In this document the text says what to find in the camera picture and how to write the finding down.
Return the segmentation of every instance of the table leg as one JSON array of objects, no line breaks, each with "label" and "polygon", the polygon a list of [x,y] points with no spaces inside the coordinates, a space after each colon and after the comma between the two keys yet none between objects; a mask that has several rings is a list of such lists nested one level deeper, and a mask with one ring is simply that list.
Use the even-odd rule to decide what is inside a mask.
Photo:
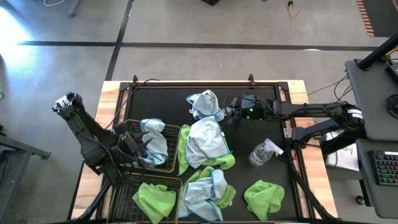
[{"label": "table leg", "polygon": [[38,155],[42,159],[48,159],[50,157],[51,152],[46,152],[41,149],[37,149],[36,147],[26,145],[19,141],[15,141],[9,137],[0,135],[0,145],[10,147],[11,149],[15,150],[23,150],[29,152],[33,155]]},{"label": "table leg", "polygon": [[70,4],[69,10],[68,10],[68,14],[70,16],[74,16],[76,13],[76,9],[78,7],[80,3],[80,0],[73,0],[72,3]]}]

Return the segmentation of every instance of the paper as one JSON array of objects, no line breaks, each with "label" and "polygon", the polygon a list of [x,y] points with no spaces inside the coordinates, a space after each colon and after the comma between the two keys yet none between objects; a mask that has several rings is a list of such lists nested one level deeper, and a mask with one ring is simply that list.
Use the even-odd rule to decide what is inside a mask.
[{"label": "paper", "polygon": [[[326,134],[326,140],[335,138],[338,133]],[[356,144],[342,148],[326,158],[326,165],[339,167],[343,169],[359,171],[358,154],[356,152]]]}]

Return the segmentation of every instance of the keyboard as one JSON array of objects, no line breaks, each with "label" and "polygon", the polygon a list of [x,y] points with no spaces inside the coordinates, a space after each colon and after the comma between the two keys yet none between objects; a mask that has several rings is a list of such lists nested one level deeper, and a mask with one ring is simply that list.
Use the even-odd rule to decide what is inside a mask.
[{"label": "keyboard", "polygon": [[398,152],[370,151],[376,183],[398,186]]}]

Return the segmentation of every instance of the cloth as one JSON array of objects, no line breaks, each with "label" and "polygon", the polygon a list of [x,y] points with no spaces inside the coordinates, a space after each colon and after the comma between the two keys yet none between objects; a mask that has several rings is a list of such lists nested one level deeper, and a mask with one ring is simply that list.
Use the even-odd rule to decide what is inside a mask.
[{"label": "cloth", "polygon": [[142,141],[152,139],[145,148],[146,157],[141,158],[143,163],[149,167],[163,164],[169,157],[166,139],[161,134],[165,124],[159,119],[143,119],[140,125],[143,134],[148,132],[142,136]]},{"label": "cloth", "polygon": [[226,186],[226,190],[224,195],[214,202],[215,205],[219,206],[220,208],[226,208],[228,205],[232,204],[232,200],[236,195],[236,190],[231,185]]},{"label": "cloth", "polygon": [[230,154],[223,132],[213,116],[203,118],[192,125],[187,139],[185,158],[194,169],[208,159]]},{"label": "cloth", "polygon": [[[180,140],[178,142],[178,151],[177,151],[178,164],[179,164],[178,175],[182,175],[188,169],[189,166],[187,159],[185,157],[185,152],[187,148],[187,139],[190,130],[191,127],[189,125],[185,124],[181,127]],[[219,157],[216,159],[208,159],[205,162],[203,162],[202,165],[205,166],[220,165],[220,168],[222,170],[226,170],[235,165],[235,157],[232,154],[227,154],[223,157]]]},{"label": "cloth", "polygon": [[223,222],[221,209],[215,203],[223,197],[227,189],[224,172],[207,167],[206,170],[194,176],[188,181],[199,179],[194,182],[187,181],[183,188],[178,217],[184,218],[194,213],[208,222],[217,220]]},{"label": "cloth", "polygon": [[191,127],[189,125],[183,125],[180,130],[180,139],[178,140],[178,151],[177,151],[177,156],[178,156],[178,175],[182,175],[187,169],[188,169],[188,162],[187,159],[185,158],[185,149],[187,148],[187,139],[189,132],[191,130]]},{"label": "cloth", "polygon": [[247,209],[262,222],[267,220],[267,213],[279,211],[284,196],[283,187],[262,180],[258,180],[244,193],[244,199],[248,203]]},{"label": "cloth", "polygon": [[197,120],[215,116],[216,120],[220,122],[226,116],[226,113],[218,107],[217,96],[211,90],[190,95],[186,101],[192,105],[192,114]]},{"label": "cloth", "polygon": [[158,224],[163,217],[168,217],[175,205],[176,193],[167,191],[167,186],[142,183],[132,199],[138,207]]}]

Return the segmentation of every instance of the wooden table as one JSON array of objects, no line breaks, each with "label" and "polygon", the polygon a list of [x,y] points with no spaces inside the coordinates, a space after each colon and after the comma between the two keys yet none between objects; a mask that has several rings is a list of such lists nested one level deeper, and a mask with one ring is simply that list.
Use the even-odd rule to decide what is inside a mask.
[{"label": "wooden table", "polygon": [[[256,81],[256,82],[287,82],[289,84],[290,99],[292,103],[295,104],[308,103],[307,92],[305,90],[304,81],[302,80],[278,80],[278,81],[269,80],[269,81]],[[101,91],[101,98],[99,99],[99,105],[95,117],[95,120],[102,127],[106,127],[114,117],[116,102],[119,95],[120,83],[121,82],[119,81],[104,82]],[[121,110],[120,118],[122,119],[123,117],[124,117],[124,111]],[[295,120],[296,120],[296,125],[301,127],[308,127],[314,124],[312,118],[296,118]],[[307,177],[311,191],[315,194],[319,202],[326,208],[326,210],[334,217],[337,217],[335,201],[333,200],[328,174],[326,173],[326,167],[323,161],[321,150],[317,147],[307,146],[307,148],[302,152],[303,152],[305,169],[307,172]],[[76,194],[75,204],[73,206],[72,218],[79,217],[85,211],[87,206],[92,202],[96,194],[99,192],[101,188],[101,181],[102,181],[102,176],[96,175],[86,165],[83,166],[80,183],[78,186],[78,191]],[[300,188],[299,188],[299,194],[300,194],[300,201],[302,204],[304,217],[308,217],[305,195]],[[109,198],[110,194],[107,194],[103,207],[104,217],[107,217],[108,214]]]}]

